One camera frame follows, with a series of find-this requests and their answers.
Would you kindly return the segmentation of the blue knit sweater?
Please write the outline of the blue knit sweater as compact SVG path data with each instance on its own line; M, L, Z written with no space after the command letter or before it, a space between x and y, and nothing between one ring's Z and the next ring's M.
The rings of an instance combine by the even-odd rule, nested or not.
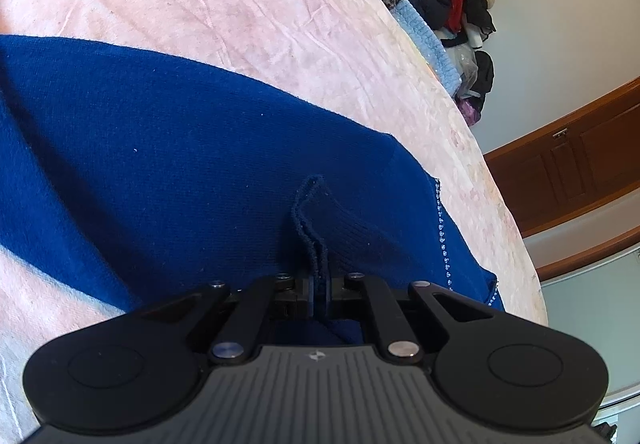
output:
M437 179L393 136L158 52L1 40L1 242L130 311L285 271L359 271L495 309Z

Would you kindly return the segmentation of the brown wooden wardrobe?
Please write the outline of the brown wooden wardrobe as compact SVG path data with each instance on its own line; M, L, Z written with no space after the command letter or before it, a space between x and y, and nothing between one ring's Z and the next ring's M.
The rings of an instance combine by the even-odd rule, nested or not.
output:
M601 210L639 189L639 81L487 153L524 238Z

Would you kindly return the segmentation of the light blue knit blanket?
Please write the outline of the light blue knit blanket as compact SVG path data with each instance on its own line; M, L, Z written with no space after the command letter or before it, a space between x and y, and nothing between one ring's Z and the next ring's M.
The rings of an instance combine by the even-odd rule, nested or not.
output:
M454 97L462 83L461 76L433 30L408 0L400 0L390 13L412 40L442 87L450 97Z

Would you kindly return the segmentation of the pink floral bed sheet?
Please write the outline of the pink floral bed sheet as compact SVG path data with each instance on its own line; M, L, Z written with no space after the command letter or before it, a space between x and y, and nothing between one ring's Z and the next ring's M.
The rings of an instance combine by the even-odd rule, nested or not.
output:
M399 141L438 180L503 309L547 321L532 261L469 127L382 0L1 0L6 35L158 52L252 78ZM22 373L39 346L129 312L1 242L1 438L37 427Z

